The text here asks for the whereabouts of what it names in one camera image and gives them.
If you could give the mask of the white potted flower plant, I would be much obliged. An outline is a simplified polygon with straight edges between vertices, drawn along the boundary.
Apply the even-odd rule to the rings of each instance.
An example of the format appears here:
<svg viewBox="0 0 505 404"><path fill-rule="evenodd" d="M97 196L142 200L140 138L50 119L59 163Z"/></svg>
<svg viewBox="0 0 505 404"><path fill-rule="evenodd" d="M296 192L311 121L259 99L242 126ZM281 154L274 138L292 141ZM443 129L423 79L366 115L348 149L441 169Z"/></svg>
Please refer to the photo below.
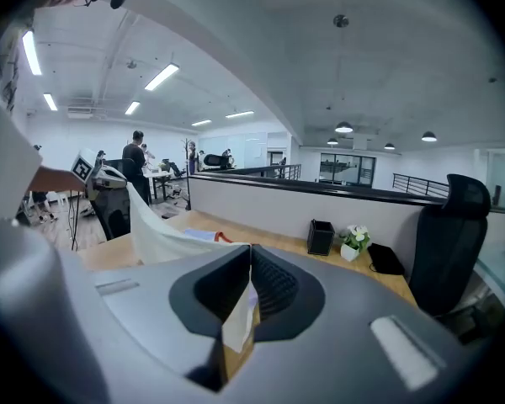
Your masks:
<svg viewBox="0 0 505 404"><path fill-rule="evenodd" d="M362 225L347 226L339 233L339 237L341 257L349 262L355 260L371 244L368 228Z"/></svg>

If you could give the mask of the ceiling tube lights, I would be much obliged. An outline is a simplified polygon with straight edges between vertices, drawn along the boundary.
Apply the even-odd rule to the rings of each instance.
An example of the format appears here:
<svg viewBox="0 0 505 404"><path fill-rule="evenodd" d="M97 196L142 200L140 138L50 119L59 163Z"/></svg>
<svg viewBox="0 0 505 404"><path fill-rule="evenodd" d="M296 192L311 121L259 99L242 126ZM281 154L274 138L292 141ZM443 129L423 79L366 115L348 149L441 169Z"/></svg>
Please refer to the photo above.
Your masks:
<svg viewBox="0 0 505 404"><path fill-rule="evenodd" d="M101 48L72 41L43 42L29 109L73 120L139 121L207 130L253 117L258 100L221 64L168 29L139 28Z"/></svg>

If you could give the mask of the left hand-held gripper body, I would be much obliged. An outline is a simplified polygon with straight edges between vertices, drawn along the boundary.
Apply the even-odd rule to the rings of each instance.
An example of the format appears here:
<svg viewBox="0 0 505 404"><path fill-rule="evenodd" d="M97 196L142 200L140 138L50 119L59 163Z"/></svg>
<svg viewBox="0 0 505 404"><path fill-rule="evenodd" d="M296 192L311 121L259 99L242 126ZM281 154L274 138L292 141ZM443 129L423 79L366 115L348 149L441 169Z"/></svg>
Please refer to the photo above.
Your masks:
<svg viewBox="0 0 505 404"><path fill-rule="evenodd" d="M85 192L89 200L95 200L100 191L104 189L122 189L125 187L107 187L104 185L104 165L97 154L83 148L73 161L71 172L85 183Z"/></svg>

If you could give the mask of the black mesh office chair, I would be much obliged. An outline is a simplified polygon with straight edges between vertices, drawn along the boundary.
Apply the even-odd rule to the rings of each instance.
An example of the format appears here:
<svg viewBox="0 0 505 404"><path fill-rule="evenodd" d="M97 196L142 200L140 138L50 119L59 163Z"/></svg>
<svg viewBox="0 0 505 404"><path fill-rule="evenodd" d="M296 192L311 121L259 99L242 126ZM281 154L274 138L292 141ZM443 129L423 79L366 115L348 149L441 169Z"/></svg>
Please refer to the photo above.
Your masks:
<svg viewBox="0 0 505 404"><path fill-rule="evenodd" d="M130 233L130 197L127 188L104 189L90 203L108 241Z"/></svg>

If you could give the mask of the black flat pouch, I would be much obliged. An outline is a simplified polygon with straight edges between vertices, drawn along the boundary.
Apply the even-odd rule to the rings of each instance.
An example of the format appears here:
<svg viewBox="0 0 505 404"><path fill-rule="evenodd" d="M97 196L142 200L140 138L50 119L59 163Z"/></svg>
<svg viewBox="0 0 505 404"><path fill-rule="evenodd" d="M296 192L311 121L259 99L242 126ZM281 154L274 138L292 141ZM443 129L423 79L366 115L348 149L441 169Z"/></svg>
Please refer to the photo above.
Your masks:
<svg viewBox="0 0 505 404"><path fill-rule="evenodd" d="M369 268L377 274L403 276L405 269L390 247L372 243L368 248L371 259Z"/></svg>

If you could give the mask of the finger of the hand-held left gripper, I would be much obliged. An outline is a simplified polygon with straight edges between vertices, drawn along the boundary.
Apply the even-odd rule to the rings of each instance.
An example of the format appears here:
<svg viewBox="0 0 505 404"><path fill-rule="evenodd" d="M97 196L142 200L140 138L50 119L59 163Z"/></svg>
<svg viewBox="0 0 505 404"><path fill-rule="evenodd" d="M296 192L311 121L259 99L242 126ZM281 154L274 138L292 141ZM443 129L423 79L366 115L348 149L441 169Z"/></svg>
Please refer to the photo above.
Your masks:
<svg viewBox="0 0 505 404"><path fill-rule="evenodd" d="M114 167L104 165L104 185L107 187L125 187L127 178Z"/></svg>

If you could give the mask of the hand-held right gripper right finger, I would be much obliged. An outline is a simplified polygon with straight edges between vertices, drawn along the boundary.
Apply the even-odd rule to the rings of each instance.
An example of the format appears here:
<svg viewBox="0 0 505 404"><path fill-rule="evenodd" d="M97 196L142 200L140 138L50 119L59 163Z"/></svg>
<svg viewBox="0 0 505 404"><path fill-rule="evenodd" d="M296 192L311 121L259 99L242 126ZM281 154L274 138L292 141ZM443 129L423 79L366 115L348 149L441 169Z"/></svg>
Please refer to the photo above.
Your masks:
<svg viewBox="0 0 505 404"><path fill-rule="evenodd" d="M467 354L432 317L364 274L254 246L254 345L236 404L443 404Z"/></svg>

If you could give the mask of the black railing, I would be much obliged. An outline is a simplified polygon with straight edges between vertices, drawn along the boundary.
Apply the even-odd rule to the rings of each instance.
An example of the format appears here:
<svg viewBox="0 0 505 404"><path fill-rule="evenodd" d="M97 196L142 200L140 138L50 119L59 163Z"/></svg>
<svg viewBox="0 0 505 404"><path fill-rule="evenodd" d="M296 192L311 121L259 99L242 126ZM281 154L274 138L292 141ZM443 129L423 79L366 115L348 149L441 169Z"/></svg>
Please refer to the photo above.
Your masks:
<svg viewBox="0 0 505 404"><path fill-rule="evenodd" d="M392 188L407 194L434 198L447 198L449 194L449 185L446 183L399 173L393 174Z"/></svg>

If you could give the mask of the black pen holder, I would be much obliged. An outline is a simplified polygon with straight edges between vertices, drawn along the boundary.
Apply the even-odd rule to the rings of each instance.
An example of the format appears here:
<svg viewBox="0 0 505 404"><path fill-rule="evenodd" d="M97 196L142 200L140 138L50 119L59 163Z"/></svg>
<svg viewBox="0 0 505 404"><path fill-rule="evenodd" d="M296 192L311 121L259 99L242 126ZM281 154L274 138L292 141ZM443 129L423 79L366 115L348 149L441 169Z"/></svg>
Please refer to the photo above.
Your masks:
<svg viewBox="0 0 505 404"><path fill-rule="evenodd" d="M328 256L331 252L335 231L328 221L311 220L307 237L307 252L317 256Z"/></svg>

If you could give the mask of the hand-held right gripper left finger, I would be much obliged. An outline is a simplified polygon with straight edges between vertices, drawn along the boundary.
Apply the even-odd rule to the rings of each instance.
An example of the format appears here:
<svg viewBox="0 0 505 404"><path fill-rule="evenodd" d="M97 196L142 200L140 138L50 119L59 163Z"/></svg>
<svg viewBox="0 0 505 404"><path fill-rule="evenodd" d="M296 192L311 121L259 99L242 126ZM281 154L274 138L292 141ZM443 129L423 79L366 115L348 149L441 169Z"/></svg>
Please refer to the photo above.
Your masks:
<svg viewBox="0 0 505 404"><path fill-rule="evenodd" d="M149 354L212 391L228 382L251 332L251 248L91 274L114 317Z"/></svg>

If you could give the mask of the black high-back office chair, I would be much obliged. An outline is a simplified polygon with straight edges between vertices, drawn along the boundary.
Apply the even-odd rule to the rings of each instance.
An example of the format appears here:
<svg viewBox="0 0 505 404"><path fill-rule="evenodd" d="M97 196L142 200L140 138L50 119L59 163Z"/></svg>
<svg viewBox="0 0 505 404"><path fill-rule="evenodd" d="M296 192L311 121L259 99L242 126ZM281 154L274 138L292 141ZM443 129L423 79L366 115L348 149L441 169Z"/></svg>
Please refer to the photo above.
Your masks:
<svg viewBox="0 0 505 404"><path fill-rule="evenodd" d="M460 302L486 237L491 198L479 180L449 174L442 205L424 207L418 217L410 290L417 305L443 316Z"/></svg>

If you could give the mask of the light blue desk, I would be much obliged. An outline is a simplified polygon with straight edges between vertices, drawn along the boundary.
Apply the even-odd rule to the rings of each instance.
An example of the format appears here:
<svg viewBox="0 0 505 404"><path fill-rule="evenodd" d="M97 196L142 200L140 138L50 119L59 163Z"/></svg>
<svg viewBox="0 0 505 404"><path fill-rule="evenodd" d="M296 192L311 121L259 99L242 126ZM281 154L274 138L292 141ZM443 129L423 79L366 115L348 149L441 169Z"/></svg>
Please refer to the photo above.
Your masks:
<svg viewBox="0 0 505 404"><path fill-rule="evenodd" d="M505 309L505 242L484 245L474 270Z"/></svg>

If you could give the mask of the grey desk partition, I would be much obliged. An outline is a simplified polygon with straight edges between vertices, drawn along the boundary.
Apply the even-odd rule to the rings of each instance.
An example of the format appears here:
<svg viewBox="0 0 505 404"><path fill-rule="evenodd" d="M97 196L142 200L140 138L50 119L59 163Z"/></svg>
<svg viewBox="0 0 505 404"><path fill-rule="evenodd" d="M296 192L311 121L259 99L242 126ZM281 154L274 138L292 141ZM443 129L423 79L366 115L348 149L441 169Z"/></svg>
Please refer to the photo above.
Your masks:
<svg viewBox="0 0 505 404"><path fill-rule="evenodd" d="M372 242L390 247L411 276L417 223L422 209L442 209L445 199L378 189L253 178L226 173L198 173L189 178L193 210L215 217L305 239L312 221L326 221L341 231L366 226Z"/></svg>

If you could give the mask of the white t-shirt with lavender sleeves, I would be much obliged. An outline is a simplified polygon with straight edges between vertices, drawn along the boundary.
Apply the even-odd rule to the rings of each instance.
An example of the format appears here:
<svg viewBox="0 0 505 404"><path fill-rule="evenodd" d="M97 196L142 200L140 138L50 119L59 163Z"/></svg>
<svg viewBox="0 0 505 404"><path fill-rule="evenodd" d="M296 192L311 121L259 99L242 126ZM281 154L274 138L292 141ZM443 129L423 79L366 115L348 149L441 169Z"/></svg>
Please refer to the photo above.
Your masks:
<svg viewBox="0 0 505 404"><path fill-rule="evenodd" d="M144 264L164 263L210 253L223 247L238 247L238 242L217 241L214 231L188 229L179 231L150 209L132 183L126 185L130 199L130 237L137 257ZM247 287L238 292L238 302L231 303L231 314L223 322L223 344L240 353L253 329L253 313L258 294L247 275Z"/></svg>

